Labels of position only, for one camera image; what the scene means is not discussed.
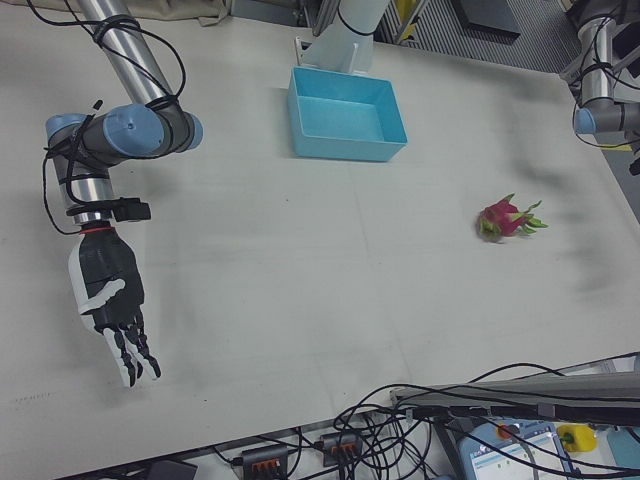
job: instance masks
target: pink dragon fruit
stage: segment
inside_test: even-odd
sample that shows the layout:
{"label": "pink dragon fruit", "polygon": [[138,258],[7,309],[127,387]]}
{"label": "pink dragon fruit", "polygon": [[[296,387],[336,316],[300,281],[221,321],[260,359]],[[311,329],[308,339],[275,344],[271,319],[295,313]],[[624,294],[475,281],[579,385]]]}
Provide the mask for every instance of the pink dragon fruit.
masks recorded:
{"label": "pink dragon fruit", "polygon": [[535,233],[536,228],[546,228],[538,218],[530,213],[531,210],[539,206],[542,201],[534,203],[524,212],[518,211],[512,205],[511,199],[515,193],[507,195],[498,203],[485,208],[478,216],[476,226],[478,235],[489,242],[497,242],[502,237],[511,237],[517,233],[529,235]]}

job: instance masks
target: blue plastic bin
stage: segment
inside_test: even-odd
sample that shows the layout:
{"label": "blue plastic bin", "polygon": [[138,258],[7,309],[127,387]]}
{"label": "blue plastic bin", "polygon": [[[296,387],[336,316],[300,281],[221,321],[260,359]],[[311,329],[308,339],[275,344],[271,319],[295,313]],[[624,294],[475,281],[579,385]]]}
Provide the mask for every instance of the blue plastic bin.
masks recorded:
{"label": "blue plastic bin", "polygon": [[294,67],[288,104],[301,157],[386,162],[407,144],[388,80]]}

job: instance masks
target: white table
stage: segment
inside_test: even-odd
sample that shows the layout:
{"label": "white table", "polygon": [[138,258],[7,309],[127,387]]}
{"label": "white table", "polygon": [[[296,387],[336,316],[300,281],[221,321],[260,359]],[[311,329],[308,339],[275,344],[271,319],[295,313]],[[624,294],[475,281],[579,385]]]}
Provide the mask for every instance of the white table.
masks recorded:
{"label": "white table", "polygon": [[[376,45],[371,75],[393,82],[409,145],[389,164],[301,159],[285,102],[300,31],[144,25],[183,53],[182,103],[207,133],[112,172],[153,211],[119,232],[163,376],[127,390],[75,312],[75,240],[50,228],[39,176],[49,116],[127,99],[80,29],[0,5],[0,478],[326,419],[388,382],[637,348],[640,229],[600,152],[574,138],[555,76]],[[542,199],[551,228],[481,242],[475,215],[512,191]]]}

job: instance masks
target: robot finger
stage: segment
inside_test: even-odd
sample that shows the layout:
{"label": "robot finger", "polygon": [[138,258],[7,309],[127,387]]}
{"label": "robot finger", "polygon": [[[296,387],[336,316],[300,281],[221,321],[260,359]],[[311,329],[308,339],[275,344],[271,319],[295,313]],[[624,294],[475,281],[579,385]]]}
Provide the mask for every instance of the robot finger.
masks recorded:
{"label": "robot finger", "polygon": [[124,331],[127,350],[135,357],[142,369],[152,380],[157,380],[160,376],[160,366],[158,361],[149,353],[146,342],[146,335],[140,333],[134,324]]}
{"label": "robot finger", "polygon": [[125,338],[122,332],[114,331],[111,328],[105,328],[102,335],[107,341],[107,345],[111,349],[113,358],[116,359],[120,370],[120,377],[125,387],[133,387],[136,383],[136,367],[132,362],[131,355],[127,351]]}

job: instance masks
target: robotic arm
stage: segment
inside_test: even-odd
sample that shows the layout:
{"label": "robotic arm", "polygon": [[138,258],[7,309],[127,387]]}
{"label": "robotic arm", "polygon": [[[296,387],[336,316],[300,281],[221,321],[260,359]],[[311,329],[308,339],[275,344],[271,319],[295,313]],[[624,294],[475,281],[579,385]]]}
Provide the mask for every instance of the robotic arm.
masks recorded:
{"label": "robotic arm", "polygon": [[105,51],[131,101],[100,117],[65,114],[46,123],[66,212],[80,226],[69,274],[85,326],[103,335],[125,386],[145,371],[160,376],[149,352],[141,305],[144,289],[131,248],[112,221],[151,218],[139,198],[116,198],[109,168],[130,158],[152,159],[198,146],[203,129],[184,112],[147,46],[143,31],[120,0],[78,0],[94,41]]}
{"label": "robotic arm", "polygon": [[614,100],[613,37],[617,28],[638,21],[638,6],[628,0],[591,0],[581,15],[578,37],[580,55],[581,95],[574,128],[579,134],[625,132],[635,161],[629,170],[640,174],[640,103],[618,103]]}

